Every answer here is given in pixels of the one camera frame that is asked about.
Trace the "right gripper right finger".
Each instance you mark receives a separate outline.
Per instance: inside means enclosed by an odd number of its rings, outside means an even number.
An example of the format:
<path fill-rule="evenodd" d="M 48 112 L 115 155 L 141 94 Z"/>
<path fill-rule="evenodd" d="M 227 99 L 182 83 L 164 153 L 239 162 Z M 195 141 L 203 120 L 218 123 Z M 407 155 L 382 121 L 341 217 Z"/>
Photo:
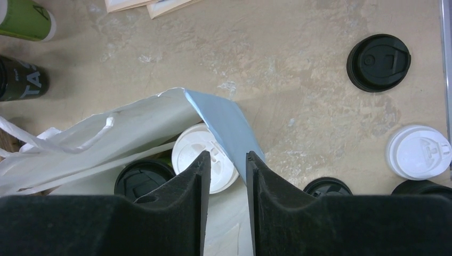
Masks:
<path fill-rule="evenodd" d="M 451 200 L 440 195 L 313 197 L 250 151 L 255 255 L 451 255 Z"/>

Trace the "light blue paper bag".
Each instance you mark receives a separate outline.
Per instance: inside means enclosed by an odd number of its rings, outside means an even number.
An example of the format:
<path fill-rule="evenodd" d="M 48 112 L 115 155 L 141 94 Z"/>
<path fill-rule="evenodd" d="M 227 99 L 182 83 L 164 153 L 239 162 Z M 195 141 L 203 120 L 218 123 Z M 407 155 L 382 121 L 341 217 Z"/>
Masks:
<path fill-rule="evenodd" d="M 174 88 L 93 115 L 47 138 L 34 136 L 2 118 L 1 129 L 29 145 L 1 150 L 1 198 L 41 192 L 86 181 L 142 157 L 173 148 L 170 139 L 203 121 L 246 176 L 246 155 L 265 155 L 238 105 L 228 99 Z"/>

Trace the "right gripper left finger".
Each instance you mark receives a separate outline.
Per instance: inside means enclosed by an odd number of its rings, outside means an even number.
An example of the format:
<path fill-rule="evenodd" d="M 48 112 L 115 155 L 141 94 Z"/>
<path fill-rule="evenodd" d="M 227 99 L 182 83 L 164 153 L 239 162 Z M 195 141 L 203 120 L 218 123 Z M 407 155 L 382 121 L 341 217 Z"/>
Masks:
<path fill-rule="evenodd" d="M 1 198 L 1 255 L 202 255 L 211 156 L 161 187 L 121 196 Z"/>

